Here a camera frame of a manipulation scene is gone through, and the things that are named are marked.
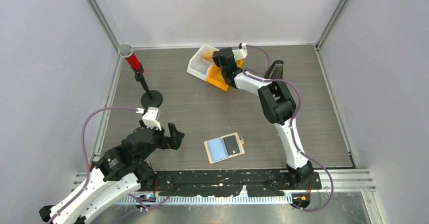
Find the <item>beige card holder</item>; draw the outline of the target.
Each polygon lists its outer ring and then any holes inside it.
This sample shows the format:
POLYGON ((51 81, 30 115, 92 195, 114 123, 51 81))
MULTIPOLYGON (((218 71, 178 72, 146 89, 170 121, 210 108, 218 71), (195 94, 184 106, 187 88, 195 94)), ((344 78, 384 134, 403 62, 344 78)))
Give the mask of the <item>beige card holder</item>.
POLYGON ((236 156, 239 156, 239 155, 242 155, 245 153, 245 150, 243 147, 244 139, 241 138, 237 132, 230 133, 230 134, 218 137, 218 138, 210 139, 208 141, 204 141, 203 144, 204 144, 204 147, 205 147, 205 150, 207 153, 207 157, 208 157, 208 161, 210 164, 214 164, 214 163, 226 160, 226 159, 230 159, 232 157, 236 157, 236 156), (232 156, 228 156, 225 145, 224 145, 223 138, 227 137, 227 136, 231 136, 231 135, 236 135, 237 140, 239 141, 240 148, 241 148, 241 153, 235 154, 232 156))

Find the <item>black credit card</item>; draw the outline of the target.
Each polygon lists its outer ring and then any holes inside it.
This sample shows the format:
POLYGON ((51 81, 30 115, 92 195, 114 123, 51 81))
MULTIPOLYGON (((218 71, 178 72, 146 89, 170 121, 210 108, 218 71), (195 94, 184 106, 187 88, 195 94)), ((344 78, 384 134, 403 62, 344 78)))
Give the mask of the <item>black credit card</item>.
POLYGON ((228 156, 241 153, 241 148, 236 135, 231 135, 223 138, 224 145, 228 156))

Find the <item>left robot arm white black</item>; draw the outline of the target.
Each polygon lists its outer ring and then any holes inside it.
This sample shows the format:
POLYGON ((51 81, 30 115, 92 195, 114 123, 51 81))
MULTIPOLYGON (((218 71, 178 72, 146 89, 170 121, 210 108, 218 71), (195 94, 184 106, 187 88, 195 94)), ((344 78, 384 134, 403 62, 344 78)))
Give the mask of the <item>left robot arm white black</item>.
POLYGON ((164 128, 136 128, 119 146, 109 149, 64 200, 39 210, 46 223, 92 223, 109 206, 138 190, 155 186, 154 170, 145 161, 156 149, 177 150, 185 136, 173 123, 164 128))

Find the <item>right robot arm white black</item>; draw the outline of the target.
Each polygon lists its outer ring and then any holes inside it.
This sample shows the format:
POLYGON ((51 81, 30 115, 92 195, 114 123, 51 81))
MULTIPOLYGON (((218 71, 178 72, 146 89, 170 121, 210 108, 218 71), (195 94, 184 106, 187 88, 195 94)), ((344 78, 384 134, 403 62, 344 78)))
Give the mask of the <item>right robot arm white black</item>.
POLYGON ((214 51, 212 59, 221 70, 225 83, 235 89, 240 89, 257 95, 263 115, 273 124, 281 139, 287 163, 287 178, 290 185, 296 189, 303 188, 314 172, 311 161, 305 156, 294 120, 298 106, 283 80, 283 73, 275 74, 275 67, 283 67, 282 60, 275 60, 264 73, 258 77, 239 67, 236 60, 243 59, 247 51, 223 48, 214 51))

